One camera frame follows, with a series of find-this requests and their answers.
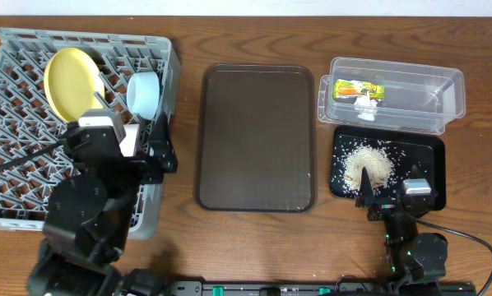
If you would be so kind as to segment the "light blue round bowl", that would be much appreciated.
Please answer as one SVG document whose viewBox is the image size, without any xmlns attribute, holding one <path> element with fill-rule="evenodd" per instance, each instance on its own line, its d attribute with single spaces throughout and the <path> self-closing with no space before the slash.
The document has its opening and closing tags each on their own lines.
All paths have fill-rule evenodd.
<svg viewBox="0 0 492 296">
<path fill-rule="evenodd" d="M 132 115 L 152 120 L 160 102 L 158 75 L 155 72 L 139 72 L 131 75 L 126 98 L 128 110 Z"/>
</svg>

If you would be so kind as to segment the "white round bowl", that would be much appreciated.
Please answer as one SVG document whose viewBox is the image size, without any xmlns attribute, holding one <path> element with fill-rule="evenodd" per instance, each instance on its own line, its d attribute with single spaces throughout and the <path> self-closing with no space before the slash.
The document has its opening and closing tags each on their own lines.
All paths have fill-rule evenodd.
<svg viewBox="0 0 492 296">
<path fill-rule="evenodd" d="M 138 124 L 126 124 L 123 126 L 125 137 L 119 143 L 119 148 L 124 157 L 132 157 L 137 152 L 137 140 L 140 132 Z"/>
</svg>

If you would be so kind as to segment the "yellow round plate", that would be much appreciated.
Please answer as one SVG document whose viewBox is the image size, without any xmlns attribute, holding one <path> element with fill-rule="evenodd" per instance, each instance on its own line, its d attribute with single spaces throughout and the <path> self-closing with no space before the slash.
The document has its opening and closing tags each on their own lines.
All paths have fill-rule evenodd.
<svg viewBox="0 0 492 296">
<path fill-rule="evenodd" d="M 65 122 L 74 122 L 90 109 L 104 106 L 104 83 L 94 60 L 84 51 L 65 48 L 55 53 L 44 70 L 44 92 L 51 109 Z"/>
</svg>

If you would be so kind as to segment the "yellow snack wrapper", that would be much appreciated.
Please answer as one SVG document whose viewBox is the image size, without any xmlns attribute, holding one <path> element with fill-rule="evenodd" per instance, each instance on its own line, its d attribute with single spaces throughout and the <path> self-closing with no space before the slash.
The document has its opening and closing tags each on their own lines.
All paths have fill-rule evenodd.
<svg viewBox="0 0 492 296">
<path fill-rule="evenodd" d="M 368 81 L 337 79 L 332 88 L 332 97 L 350 98 L 368 95 L 370 99 L 381 100 L 385 96 L 385 87 Z"/>
</svg>

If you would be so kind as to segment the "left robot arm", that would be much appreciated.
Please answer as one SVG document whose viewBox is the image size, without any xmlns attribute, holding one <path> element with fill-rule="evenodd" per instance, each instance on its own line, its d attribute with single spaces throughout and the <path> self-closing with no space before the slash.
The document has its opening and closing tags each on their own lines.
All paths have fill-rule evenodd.
<svg viewBox="0 0 492 296">
<path fill-rule="evenodd" d="M 124 252 L 142 184 L 161 184 L 178 167 L 161 113 L 151 130 L 153 153 L 123 156 L 114 127 L 67 125 L 64 153 L 78 169 L 49 197 L 39 258 L 27 280 L 30 295 L 166 295 L 167 279 L 114 267 Z"/>
</svg>

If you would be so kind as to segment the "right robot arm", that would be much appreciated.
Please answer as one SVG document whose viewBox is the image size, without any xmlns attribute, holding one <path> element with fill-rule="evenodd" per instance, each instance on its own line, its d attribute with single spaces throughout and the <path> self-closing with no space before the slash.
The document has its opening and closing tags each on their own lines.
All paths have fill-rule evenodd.
<svg viewBox="0 0 492 296">
<path fill-rule="evenodd" d="M 421 233 L 417 220 L 434 208 L 437 192 L 414 172 L 386 197 L 376 197 L 367 169 L 362 169 L 355 205 L 368 210 L 369 221 L 385 225 L 387 259 L 394 276 L 387 283 L 391 294 L 420 294 L 446 275 L 448 241 L 437 233 Z"/>
</svg>

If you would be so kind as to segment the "rice pile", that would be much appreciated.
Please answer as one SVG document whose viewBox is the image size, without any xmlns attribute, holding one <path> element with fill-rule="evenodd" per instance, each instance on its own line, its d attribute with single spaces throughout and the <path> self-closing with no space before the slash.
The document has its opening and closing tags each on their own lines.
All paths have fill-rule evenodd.
<svg viewBox="0 0 492 296">
<path fill-rule="evenodd" d="M 355 198 L 366 169 L 374 193 L 391 189 L 399 180 L 406 152 L 390 141 L 340 137 L 334 145 L 330 185 L 339 197 Z"/>
</svg>

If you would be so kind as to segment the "white tissue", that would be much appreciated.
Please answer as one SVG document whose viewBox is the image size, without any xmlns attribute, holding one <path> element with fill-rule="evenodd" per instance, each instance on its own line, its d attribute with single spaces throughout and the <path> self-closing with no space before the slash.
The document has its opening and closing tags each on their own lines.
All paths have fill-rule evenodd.
<svg viewBox="0 0 492 296">
<path fill-rule="evenodd" d="M 359 112 L 358 118 L 373 122 L 377 113 L 378 101 L 371 99 L 369 92 L 365 95 L 360 95 L 354 102 L 355 110 Z"/>
</svg>

